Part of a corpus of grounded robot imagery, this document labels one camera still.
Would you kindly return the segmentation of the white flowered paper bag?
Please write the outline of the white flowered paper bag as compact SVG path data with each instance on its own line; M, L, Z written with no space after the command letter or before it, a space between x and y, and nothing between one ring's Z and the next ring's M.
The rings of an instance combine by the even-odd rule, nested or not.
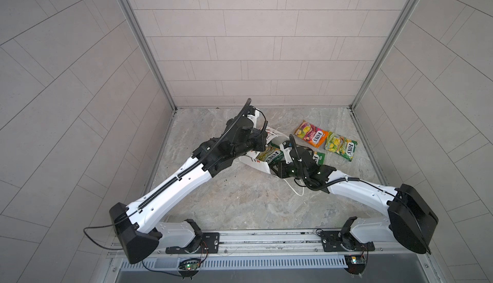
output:
M241 156L239 161L260 172L284 180L297 196L303 197L305 191L304 188L301 193L298 193L287 181L289 176L278 176L277 172L273 169L276 168L279 163L286 162L285 155L289 154L291 147L289 137L270 127L267 127L267 134L267 147L265 151L250 151L246 155Z

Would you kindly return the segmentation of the orange Fox's fruits candy bag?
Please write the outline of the orange Fox's fruits candy bag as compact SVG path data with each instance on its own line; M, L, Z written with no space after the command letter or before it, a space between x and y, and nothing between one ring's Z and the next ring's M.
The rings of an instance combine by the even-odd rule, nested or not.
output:
M307 121L303 121L296 129L294 135L313 147L319 148L326 141L329 132Z

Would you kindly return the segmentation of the green Fox's spring tea bag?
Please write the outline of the green Fox's spring tea bag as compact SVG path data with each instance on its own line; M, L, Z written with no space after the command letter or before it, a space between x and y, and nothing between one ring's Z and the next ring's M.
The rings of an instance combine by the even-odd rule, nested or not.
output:
M326 139L325 150L336 153L351 162L354 158L357 145L357 141L348 139L334 132L329 132Z

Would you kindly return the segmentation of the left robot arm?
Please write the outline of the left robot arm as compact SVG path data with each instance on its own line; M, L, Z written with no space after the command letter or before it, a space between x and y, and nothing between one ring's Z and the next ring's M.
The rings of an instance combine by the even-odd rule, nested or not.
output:
M164 215L197 187L231 167L238 157L264 150L267 129L257 129L261 113L253 109L228 120L219 138L203 142L168 179L136 201L117 203L110 211L115 233L132 265L162 248L199 250L203 232L193 220L162 223Z

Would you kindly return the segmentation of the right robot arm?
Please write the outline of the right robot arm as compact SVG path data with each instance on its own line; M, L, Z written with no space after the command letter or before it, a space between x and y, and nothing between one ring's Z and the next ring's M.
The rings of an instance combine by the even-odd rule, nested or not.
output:
M390 187L352 177L328 165L319 165L307 149L296 147L272 166L282 178L301 180L312 191L350 198L378 212L378 218L349 221L350 237L360 243L398 242L419 254L430 253L439 219L412 186Z

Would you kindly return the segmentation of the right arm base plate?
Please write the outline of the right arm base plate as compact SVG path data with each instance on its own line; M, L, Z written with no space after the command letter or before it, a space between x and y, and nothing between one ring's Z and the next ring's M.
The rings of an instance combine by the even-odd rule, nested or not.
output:
M350 232L317 229L324 252L365 252L375 251L373 242L360 243Z

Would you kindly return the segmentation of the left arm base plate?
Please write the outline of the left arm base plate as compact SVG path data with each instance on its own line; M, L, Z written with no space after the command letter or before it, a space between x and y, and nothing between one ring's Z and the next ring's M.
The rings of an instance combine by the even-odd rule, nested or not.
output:
M186 248L168 247L166 248L166 254L218 253L219 243L219 232L205 232L202 234L200 242L194 239Z

